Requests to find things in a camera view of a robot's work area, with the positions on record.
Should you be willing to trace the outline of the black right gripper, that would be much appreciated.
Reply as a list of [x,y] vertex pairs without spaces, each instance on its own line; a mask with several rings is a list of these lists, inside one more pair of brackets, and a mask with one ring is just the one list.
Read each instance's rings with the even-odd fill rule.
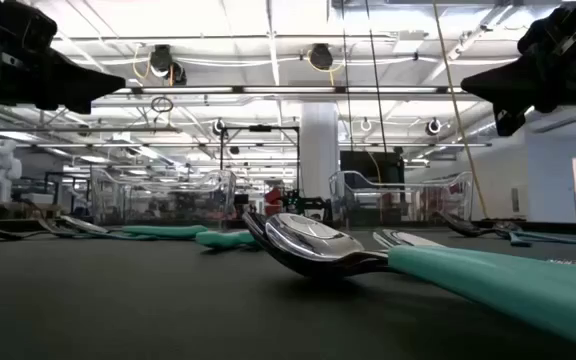
[[561,105],[565,75],[576,58],[576,4],[533,22],[518,50],[517,60],[461,81],[465,92],[493,103],[500,136],[515,133],[528,113],[551,113]]

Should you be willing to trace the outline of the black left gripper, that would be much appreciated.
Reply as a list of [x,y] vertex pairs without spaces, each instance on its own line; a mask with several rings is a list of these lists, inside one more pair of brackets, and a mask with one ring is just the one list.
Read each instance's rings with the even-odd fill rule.
[[124,78],[79,66],[53,49],[56,33],[56,22],[39,9],[0,1],[0,104],[88,114],[93,100],[125,87]]

